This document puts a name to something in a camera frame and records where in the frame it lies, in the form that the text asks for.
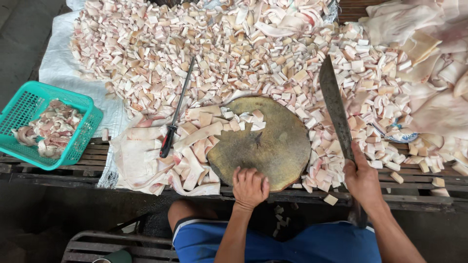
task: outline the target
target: cleaver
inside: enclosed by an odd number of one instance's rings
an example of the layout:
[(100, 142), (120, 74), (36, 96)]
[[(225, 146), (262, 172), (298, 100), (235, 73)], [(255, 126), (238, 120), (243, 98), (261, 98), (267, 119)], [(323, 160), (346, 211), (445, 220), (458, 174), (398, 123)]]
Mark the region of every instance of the cleaver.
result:
[[(336, 135), (340, 141), (343, 156), (346, 159), (354, 161), (348, 118), (344, 111), (343, 100), (341, 99), (340, 88), (336, 81), (335, 70), (333, 69), (330, 55), (328, 55), (322, 63), (319, 79), (320, 89), (322, 90), (325, 105), (327, 106), (328, 113), (333, 122)], [(354, 197), (352, 198), (352, 207), (354, 214), (350, 214), (350, 221), (359, 228), (365, 228), (367, 226), (367, 214)]]

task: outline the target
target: teal plastic basket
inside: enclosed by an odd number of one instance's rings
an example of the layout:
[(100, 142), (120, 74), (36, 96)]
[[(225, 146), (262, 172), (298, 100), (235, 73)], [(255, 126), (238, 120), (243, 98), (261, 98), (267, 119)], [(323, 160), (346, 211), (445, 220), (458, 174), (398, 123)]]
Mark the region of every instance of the teal plastic basket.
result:
[[(49, 102), (59, 99), (83, 114), (75, 134), (66, 146), (60, 159), (41, 157), (37, 146), (24, 146), (14, 138), (11, 129), (18, 129), (38, 119)], [(53, 170), (60, 165), (78, 162), (100, 121), (102, 112), (88, 96), (57, 88), (37, 81), (28, 81), (16, 92), (0, 116), (0, 151), (36, 165), (44, 170)]]

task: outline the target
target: right hand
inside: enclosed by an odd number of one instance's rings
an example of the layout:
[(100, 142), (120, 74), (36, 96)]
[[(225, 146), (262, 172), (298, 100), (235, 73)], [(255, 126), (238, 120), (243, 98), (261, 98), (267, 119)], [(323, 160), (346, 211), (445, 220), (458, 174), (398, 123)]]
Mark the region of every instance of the right hand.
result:
[(343, 168), (344, 181), (349, 192), (361, 203), (364, 210), (372, 213), (376, 208), (382, 208), (385, 205), (380, 189), (379, 173), (367, 163), (366, 156), (356, 142), (351, 142), (351, 148), (356, 164), (346, 159)]
[(233, 173), (233, 193), (235, 204), (245, 209), (253, 209), (261, 202), (265, 201), (270, 192), (268, 177), (258, 172), (256, 168), (237, 167)]

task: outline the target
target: red and black handle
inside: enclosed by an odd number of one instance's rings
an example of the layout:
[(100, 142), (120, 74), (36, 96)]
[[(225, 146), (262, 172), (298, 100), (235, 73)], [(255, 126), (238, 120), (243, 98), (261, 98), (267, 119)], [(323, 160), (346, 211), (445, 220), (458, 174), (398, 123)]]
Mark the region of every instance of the red and black handle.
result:
[(175, 125), (168, 126), (168, 132), (164, 137), (164, 141), (162, 141), (161, 151), (159, 152), (159, 157), (166, 158), (169, 154), (172, 145), (172, 139), (174, 138), (174, 133), (177, 131), (177, 127)]

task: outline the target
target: round cutting board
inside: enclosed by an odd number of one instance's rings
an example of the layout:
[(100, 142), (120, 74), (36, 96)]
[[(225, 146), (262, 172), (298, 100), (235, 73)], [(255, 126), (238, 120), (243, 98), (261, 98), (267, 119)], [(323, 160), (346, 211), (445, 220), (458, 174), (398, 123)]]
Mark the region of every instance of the round cutting board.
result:
[(222, 131), (220, 142), (208, 152), (212, 169), (228, 185), (236, 167), (257, 168), (270, 181), (270, 191), (281, 191), (295, 182), (304, 171), (310, 156), (307, 129), (294, 113), (278, 102), (263, 97), (239, 98), (226, 105), (240, 115), (256, 109), (263, 113), (266, 127), (250, 131)]

